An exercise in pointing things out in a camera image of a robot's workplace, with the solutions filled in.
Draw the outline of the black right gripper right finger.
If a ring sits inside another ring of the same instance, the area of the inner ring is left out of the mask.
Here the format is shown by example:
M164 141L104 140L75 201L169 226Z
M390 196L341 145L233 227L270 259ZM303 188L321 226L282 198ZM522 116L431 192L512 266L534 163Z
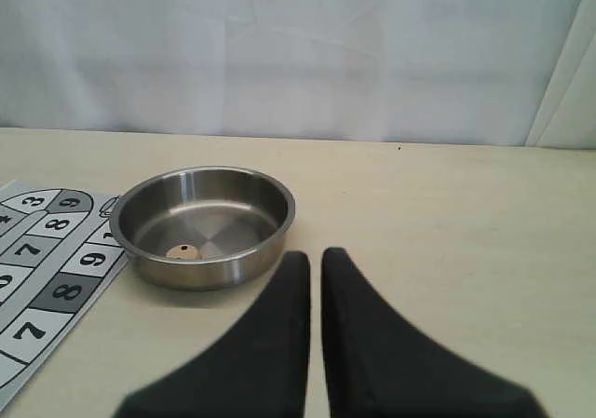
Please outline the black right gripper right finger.
M343 248L321 261L321 339L333 417L543 417L526 387L465 360L398 313Z

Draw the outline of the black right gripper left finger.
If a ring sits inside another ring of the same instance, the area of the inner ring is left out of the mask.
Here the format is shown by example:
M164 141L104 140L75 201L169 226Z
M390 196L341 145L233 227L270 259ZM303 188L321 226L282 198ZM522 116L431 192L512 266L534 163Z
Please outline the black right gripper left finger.
M310 353L310 263L288 251L215 343L127 395L118 417L301 417Z

